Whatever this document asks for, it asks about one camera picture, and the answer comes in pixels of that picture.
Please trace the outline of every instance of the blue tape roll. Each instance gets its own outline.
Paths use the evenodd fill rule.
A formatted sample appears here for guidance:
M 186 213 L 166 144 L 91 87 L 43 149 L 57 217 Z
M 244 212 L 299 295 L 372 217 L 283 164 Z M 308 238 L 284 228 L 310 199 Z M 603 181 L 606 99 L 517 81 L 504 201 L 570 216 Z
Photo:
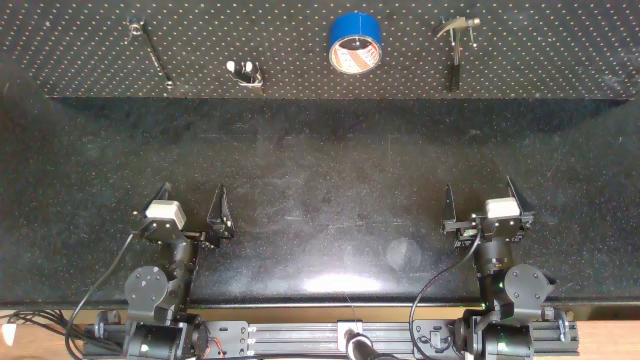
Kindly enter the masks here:
M 340 16 L 329 29 L 329 61 L 345 74 L 362 74 L 380 63 L 382 48 L 380 24 L 363 13 Z

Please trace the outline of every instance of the wooden floor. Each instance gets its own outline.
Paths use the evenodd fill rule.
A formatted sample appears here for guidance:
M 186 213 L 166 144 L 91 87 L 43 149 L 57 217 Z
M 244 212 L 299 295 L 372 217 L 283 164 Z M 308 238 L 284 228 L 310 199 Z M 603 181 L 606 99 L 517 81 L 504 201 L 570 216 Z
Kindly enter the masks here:
M 578 322 L 580 360 L 640 359 L 640 321 Z M 3 360 L 69 359 L 62 336 L 33 325 L 19 325 L 13 346 L 0 341 Z

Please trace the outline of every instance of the black table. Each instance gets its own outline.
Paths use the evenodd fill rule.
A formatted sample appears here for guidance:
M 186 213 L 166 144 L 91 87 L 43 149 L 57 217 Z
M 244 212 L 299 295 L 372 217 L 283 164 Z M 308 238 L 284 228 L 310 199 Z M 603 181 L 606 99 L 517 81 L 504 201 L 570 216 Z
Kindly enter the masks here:
M 168 181 L 187 227 L 224 183 L 237 238 L 202 251 L 196 306 L 400 304 L 462 256 L 439 232 L 506 195 L 537 205 L 518 258 L 560 281 L 550 301 L 640 301 L 639 104 L 581 100 L 56 99 L 0 112 L 0 306 L 71 307 L 104 272 L 131 211 Z M 136 243 L 87 303 L 124 307 Z M 469 263 L 425 297 L 479 300 Z

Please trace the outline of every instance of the black tabletop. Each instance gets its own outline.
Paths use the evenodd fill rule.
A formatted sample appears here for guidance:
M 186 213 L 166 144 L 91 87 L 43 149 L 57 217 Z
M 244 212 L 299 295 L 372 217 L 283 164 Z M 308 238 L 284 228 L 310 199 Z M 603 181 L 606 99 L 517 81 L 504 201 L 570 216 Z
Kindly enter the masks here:
M 1 106 L 3 307 L 75 304 L 164 181 L 191 228 L 228 190 L 237 237 L 200 252 L 195 305 L 406 303 L 463 255 L 439 231 L 446 184 L 465 217 L 505 196 L 507 175 L 537 205 L 515 253 L 558 278 L 550 300 L 640 299 L 638 103 L 9 91 Z M 130 247 L 88 307 L 124 306 L 157 253 Z M 424 301 L 477 300 L 469 263 Z

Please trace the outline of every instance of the pegboard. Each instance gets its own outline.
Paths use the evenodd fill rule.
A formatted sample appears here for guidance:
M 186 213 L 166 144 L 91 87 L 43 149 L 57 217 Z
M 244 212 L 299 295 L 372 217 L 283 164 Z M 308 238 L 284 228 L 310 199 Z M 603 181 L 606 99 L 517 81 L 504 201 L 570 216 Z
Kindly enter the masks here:
M 345 75 L 328 30 L 374 15 L 382 62 Z M 48 96 L 272 98 L 632 98 L 640 87 L 640 1 L 4 1 L 0 44 Z M 145 17 L 176 88 L 129 16 Z M 447 91 L 452 48 L 440 17 L 479 17 L 462 42 L 461 91 Z M 240 87 L 228 60 L 257 61 L 264 93 Z

